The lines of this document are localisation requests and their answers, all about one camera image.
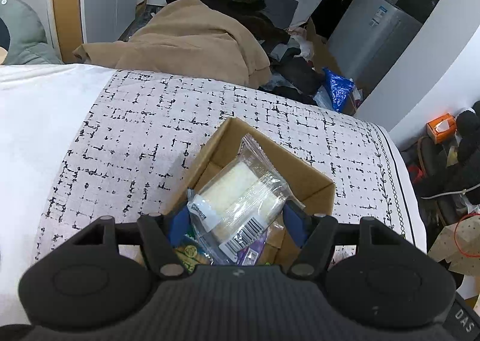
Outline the long white cracker packet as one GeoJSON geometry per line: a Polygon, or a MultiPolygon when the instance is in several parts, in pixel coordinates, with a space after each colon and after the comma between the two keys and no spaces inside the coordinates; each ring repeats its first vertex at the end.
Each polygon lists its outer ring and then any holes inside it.
{"type": "Polygon", "coordinates": [[[274,222],[293,192],[260,144],[247,134],[238,155],[199,191],[188,191],[187,208],[203,249],[222,265],[274,222]]]}

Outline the green cow biscuit packet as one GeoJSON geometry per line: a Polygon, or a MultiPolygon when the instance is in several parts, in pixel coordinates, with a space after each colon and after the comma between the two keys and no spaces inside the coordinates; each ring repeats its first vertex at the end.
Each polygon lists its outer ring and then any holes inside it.
{"type": "Polygon", "coordinates": [[[197,265],[212,265],[213,259],[190,235],[185,235],[174,251],[186,271],[191,274],[197,265]]]}

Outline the brown cardboard box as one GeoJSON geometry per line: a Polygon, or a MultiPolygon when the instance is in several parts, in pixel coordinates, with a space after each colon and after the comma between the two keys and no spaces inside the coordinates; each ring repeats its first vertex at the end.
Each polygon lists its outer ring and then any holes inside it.
{"type": "Polygon", "coordinates": [[[265,242],[259,264],[289,270],[316,228],[314,214],[331,214],[334,192],[325,175],[229,118],[194,160],[167,212],[138,219],[145,265],[161,278],[193,272],[177,251],[192,232],[195,253],[205,255],[200,266],[245,265],[253,246],[265,242]]]}

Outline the floral tablecloth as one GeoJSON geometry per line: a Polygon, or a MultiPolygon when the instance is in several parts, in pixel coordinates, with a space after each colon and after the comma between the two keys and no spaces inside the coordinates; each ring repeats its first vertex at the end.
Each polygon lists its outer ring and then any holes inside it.
{"type": "Polygon", "coordinates": [[[472,213],[445,226],[428,256],[436,262],[446,262],[451,272],[478,277],[479,250],[479,213],[472,213]]]}

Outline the purple candy packet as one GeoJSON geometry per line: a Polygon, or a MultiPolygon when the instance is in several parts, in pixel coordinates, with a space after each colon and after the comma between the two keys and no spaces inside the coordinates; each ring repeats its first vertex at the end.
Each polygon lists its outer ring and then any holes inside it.
{"type": "Polygon", "coordinates": [[[242,249],[238,253],[237,264],[241,266],[251,266],[258,262],[267,239],[267,232],[264,232],[255,242],[248,247],[242,249]]]}

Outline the patterned white bed cover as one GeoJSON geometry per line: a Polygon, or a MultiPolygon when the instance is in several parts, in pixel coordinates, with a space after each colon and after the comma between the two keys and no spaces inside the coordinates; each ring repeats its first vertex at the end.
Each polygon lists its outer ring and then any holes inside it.
{"type": "Polygon", "coordinates": [[[210,79],[88,65],[1,68],[1,322],[27,320],[32,262],[97,217],[163,211],[200,149],[239,118],[335,184],[342,223],[373,216],[419,249],[422,223],[382,127],[210,79]]]}

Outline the black clothes pile on chair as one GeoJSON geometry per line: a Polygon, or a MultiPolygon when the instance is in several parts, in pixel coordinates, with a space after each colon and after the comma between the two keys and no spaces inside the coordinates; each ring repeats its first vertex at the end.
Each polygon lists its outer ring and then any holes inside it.
{"type": "Polygon", "coordinates": [[[413,184],[422,222],[447,226],[466,212],[462,200],[479,204],[479,103],[456,117],[456,161],[448,164],[448,154],[430,138],[417,147],[422,176],[413,184]]]}

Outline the blue foil bag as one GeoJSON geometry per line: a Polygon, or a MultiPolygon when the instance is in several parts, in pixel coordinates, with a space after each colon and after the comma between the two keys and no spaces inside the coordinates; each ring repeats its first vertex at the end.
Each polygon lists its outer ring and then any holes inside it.
{"type": "Polygon", "coordinates": [[[355,83],[352,79],[332,72],[328,67],[323,67],[322,70],[324,72],[323,86],[330,98],[332,108],[340,113],[346,106],[348,97],[355,88],[355,83]]]}

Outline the orange tissue box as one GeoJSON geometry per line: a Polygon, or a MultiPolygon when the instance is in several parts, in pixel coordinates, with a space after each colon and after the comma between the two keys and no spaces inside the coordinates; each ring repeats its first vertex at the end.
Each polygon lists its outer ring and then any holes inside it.
{"type": "Polygon", "coordinates": [[[451,114],[444,114],[426,123],[426,132],[436,144],[449,140],[456,132],[456,120],[451,114]]]}

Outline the black clothes on floor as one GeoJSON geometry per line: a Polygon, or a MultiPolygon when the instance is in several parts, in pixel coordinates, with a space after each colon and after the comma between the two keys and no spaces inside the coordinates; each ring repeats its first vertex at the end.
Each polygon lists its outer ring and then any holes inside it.
{"type": "MultiPolygon", "coordinates": [[[[177,0],[166,0],[170,4],[177,0]]],[[[270,80],[258,86],[263,92],[315,106],[314,96],[325,77],[300,56],[298,42],[276,27],[263,13],[264,0],[200,0],[209,8],[239,21],[258,40],[270,61],[270,80]]]]}

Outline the grey mini fridge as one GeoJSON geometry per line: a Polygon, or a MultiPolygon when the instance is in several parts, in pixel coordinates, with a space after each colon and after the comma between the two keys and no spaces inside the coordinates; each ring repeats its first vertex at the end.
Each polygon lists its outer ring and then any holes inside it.
{"type": "Polygon", "coordinates": [[[421,28],[388,0],[352,0],[327,48],[343,76],[368,96],[421,28]]]}

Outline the tan blanket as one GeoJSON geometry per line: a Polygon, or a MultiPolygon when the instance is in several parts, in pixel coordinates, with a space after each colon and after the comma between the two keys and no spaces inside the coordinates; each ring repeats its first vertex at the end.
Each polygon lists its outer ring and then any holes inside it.
{"type": "Polygon", "coordinates": [[[200,0],[174,1],[128,41],[81,44],[73,55],[85,64],[215,79],[252,89],[271,77],[267,53],[249,30],[200,0]]]}

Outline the grey plush toy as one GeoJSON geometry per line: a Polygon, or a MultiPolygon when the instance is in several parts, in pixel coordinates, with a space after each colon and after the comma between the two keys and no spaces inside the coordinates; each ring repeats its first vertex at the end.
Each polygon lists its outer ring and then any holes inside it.
{"type": "Polygon", "coordinates": [[[22,0],[1,0],[1,64],[63,64],[37,13],[22,0]]]}

